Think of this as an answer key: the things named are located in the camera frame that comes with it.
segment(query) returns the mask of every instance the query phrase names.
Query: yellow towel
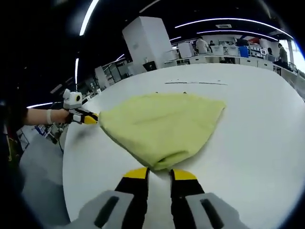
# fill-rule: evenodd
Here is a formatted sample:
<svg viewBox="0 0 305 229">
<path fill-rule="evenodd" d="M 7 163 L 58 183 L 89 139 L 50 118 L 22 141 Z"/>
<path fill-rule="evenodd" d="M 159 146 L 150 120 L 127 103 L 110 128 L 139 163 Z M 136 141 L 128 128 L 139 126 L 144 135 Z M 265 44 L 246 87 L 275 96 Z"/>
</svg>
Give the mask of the yellow towel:
<svg viewBox="0 0 305 229">
<path fill-rule="evenodd" d="M 195 155 L 224 108 L 222 101 L 194 94 L 154 93 L 100 112 L 99 124 L 145 166 L 159 170 Z"/>
</svg>

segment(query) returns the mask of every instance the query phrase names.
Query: white wristband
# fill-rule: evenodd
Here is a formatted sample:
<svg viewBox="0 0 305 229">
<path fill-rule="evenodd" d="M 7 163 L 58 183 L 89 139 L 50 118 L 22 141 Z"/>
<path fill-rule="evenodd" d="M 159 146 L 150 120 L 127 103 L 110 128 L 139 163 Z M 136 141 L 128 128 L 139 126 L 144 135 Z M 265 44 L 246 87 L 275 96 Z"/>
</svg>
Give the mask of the white wristband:
<svg viewBox="0 0 305 229">
<path fill-rule="evenodd" d="M 51 120 L 51 109 L 47 110 L 47 123 L 48 124 L 52 124 L 52 120 Z"/>
</svg>

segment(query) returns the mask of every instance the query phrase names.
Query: round table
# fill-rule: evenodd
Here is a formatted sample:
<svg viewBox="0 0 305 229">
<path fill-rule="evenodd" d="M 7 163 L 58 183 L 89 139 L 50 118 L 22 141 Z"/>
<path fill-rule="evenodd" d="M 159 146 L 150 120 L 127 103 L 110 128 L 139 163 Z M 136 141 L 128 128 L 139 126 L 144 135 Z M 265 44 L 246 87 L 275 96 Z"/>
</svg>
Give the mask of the round table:
<svg viewBox="0 0 305 229">
<path fill-rule="evenodd" d="M 305 104 L 297 92 L 270 70 L 192 64 L 122 80 L 85 107 L 99 113 L 132 96 L 154 92 L 187 92 L 225 101 L 227 107 L 207 144 L 174 167 L 196 175 L 204 191 L 235 208 L 248 227 L 280 226 L 304 188 Z M 98 125 L 71 124 L 63 156 L 63 188 L 71 221 L 85 203 L 115 189 L 123 174 L 141 166 Z M 143 228 L 174 228 L 170 205 L 167 172 L 151 172 Z"/>
</svg>

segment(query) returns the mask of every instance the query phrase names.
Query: human arm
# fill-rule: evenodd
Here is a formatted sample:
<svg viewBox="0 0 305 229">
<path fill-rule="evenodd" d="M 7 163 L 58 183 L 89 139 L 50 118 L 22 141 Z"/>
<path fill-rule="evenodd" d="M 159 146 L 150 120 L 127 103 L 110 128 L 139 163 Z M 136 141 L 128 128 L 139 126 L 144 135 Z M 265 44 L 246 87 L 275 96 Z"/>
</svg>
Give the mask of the human arm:
<svg viewBox="0 0 305 229">
<path fill-rule="evenodd" d="M 51 110 L 51 121 L 54 123 L 65 123 L 69 112 L 65 109 Z M 47 110 L 28 109 L 24 119 L 25 125 L 43 125 L 48 124 Z"/>
</svg>

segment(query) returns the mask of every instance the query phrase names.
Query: blue container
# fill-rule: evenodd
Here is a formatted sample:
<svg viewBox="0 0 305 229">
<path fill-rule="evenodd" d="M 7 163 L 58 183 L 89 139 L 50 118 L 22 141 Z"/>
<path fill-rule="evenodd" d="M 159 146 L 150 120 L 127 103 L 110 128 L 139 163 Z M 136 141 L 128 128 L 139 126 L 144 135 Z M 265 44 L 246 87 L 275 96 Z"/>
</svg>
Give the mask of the blue container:
<svg viewBox="0 0 305 229">
<path fill-rule="evenodd" d="M 239 52 L 241 57 L 249 57 L 249 52 L 247 46 L 240 46 Z"/>
</svg>

